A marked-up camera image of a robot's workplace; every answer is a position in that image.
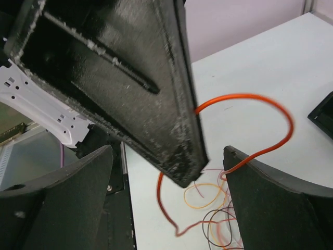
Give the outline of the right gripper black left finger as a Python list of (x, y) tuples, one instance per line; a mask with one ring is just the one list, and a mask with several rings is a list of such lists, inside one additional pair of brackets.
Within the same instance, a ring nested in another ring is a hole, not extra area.
[(111, 146), (1, 191), (1, 249), (94, 249)]

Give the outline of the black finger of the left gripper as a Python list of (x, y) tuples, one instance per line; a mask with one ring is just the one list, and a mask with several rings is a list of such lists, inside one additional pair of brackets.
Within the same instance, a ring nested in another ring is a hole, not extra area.
[(4, 103), (69, 148), (93, 123), (183, 188), (208, 163), (184, 1), (4, 1)]

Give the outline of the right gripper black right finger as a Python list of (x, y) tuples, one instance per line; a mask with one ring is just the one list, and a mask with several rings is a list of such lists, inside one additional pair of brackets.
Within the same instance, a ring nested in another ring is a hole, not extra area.
[(258, 160), (226, 175), (245, 249), (332, 249), (332, 189)]

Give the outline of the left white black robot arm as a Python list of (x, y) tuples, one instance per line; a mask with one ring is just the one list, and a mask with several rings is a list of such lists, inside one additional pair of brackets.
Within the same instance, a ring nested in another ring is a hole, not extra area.
[(93, 123), (183, 188), (209, 161), (184, 1), (1, 1), (1, 102), (69, 148)]

